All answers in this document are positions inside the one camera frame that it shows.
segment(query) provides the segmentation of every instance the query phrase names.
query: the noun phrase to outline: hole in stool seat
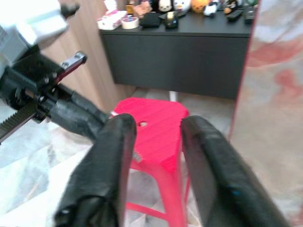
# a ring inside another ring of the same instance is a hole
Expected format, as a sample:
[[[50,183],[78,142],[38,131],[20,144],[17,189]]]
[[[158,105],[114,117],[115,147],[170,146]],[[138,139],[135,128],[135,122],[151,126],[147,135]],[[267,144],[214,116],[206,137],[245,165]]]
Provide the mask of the hole in stool seat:
[[[138,123],[139,127],[145,127],[146,125],[148,125],[148,123],[146,121],[141,121]]]

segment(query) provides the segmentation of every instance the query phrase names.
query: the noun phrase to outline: black pouch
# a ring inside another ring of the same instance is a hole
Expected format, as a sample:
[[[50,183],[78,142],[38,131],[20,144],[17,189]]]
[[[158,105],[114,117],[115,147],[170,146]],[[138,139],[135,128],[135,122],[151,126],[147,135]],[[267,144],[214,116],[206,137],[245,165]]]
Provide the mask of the black pouch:
[[[159,19],[159,13],[147,13],[140,21],[142,27],[159,27],[161,20]]]

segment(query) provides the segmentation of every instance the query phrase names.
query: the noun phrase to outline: orange toy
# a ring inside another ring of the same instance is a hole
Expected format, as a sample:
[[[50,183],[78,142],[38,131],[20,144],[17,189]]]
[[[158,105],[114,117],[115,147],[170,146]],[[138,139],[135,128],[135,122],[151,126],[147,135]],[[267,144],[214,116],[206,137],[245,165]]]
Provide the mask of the orange toy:
[[[203,8],[210,3],[210,0],[191,0],[191,8],[195,13],[202,13]]]

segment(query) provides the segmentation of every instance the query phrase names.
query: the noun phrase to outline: wooden wall panel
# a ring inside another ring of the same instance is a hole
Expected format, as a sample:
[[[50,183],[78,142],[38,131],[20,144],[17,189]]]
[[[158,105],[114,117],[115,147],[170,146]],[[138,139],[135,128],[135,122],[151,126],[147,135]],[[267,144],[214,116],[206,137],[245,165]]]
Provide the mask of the wooden wall panel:
[[[76,16],[69,19],[69,31],[45,50],[45,54],[57,62],[62,62],[77,51],[85,52],[89,57],[87,63],[63,82],[90,99],[99,108],[105,111],[112,110],[119,100],[131,95],[134,87],[115,85],[113,82],[96,24],[97,18],[106,11],[105,5],[102,0],[61,0],[60,2],[77,2],[81,8]]]

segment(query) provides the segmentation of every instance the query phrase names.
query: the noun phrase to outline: cabinet top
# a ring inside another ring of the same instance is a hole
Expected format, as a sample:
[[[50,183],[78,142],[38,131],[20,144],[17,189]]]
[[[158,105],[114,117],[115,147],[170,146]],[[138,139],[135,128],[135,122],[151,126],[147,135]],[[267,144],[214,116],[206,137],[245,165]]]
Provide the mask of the cabinet top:
[[[121,26],[112,31],[100,30],[105,35],[172,35],[172,36],[210,36],[210,37],[242,37],[249,38],[251,25],[244,23],[244,17],[229,22],[222,11],[214,18],[205,17],[202,13],[188,12],[179,19],[179,27],[166,29],[162,23],[157,28],[123,29]]]

